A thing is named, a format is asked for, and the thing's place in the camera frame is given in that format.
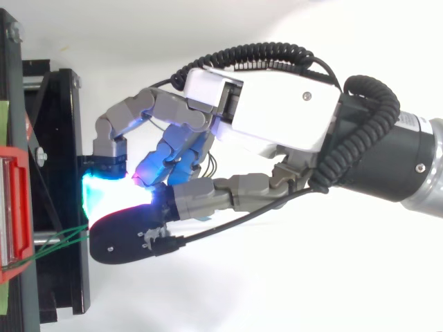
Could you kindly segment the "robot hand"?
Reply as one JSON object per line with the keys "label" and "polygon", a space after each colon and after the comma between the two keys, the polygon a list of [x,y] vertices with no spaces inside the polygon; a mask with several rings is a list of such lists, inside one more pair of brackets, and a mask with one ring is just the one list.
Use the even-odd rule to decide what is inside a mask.
{"label": "robot hand", "polygon": [[174,252],[186,244],[166,225],[232,209],[251,216],[277,208],[294,179],[246,174],[195,178],[214,140],[249,146],[273,158],[287,154],[292,176],[311,169],[332,123],[339,91],[331,84],[281,71],[194,68],[183,95],[148,87],[110,107],[96,121],[96,160],[126,159],[125,134],[145,121],[167,122],[157,148],[127,178],[124,171],[93,173],[103,192],[89,227],[91,256],[126,264]]}

